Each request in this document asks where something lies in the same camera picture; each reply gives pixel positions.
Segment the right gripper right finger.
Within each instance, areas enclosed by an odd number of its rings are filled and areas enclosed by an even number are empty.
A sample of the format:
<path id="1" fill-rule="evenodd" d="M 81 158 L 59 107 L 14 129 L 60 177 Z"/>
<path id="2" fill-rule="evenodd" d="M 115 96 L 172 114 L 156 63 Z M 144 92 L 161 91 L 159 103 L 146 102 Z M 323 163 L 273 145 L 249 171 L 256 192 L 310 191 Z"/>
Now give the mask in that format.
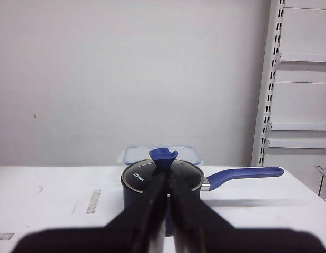
<path id="1" fill-rule="evenodd" d="M 173 237 L 176 252 L 326 252 L 316 236 L 292 229 L 180 226 Z"/>

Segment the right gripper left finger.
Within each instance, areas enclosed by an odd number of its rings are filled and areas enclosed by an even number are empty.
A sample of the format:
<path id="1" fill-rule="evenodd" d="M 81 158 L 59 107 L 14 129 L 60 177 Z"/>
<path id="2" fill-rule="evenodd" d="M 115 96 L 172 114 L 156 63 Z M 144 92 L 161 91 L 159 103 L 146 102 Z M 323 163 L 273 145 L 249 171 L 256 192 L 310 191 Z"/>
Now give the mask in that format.
<path id="1" fill-rule="evenodd" d="M 162 252 L 168 178 L 148 188 L 104 227 L 48 229 L 24 236 L 14 252 Z"/>

